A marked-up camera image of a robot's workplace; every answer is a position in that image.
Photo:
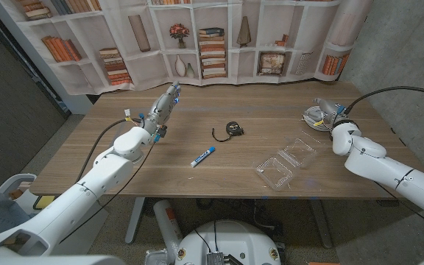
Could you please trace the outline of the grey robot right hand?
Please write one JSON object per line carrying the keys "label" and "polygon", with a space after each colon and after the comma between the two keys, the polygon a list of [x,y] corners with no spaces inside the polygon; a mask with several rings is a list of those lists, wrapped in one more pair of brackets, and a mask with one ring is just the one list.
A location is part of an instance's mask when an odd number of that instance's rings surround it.
{"label": "grey robot right hand", "polygon": [[334,127],[337,123],[348,120],[345,114],[346,107],[329,99],[315,98],[319,110],[317,111],[318,121],[323,121],[323,124]]}

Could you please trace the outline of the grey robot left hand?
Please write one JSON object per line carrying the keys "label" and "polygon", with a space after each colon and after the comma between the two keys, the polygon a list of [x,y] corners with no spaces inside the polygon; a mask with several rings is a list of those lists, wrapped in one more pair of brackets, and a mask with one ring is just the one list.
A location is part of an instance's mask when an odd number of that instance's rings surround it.
{"label": "grey robot left hand", "polygon": [[148,133],[155,133],[160,125],[164,125],[168,121],[174,106],[179,102],[180,92],[180,83],[175,81],[165,93],[154,101],[144,120],[144,129]]}

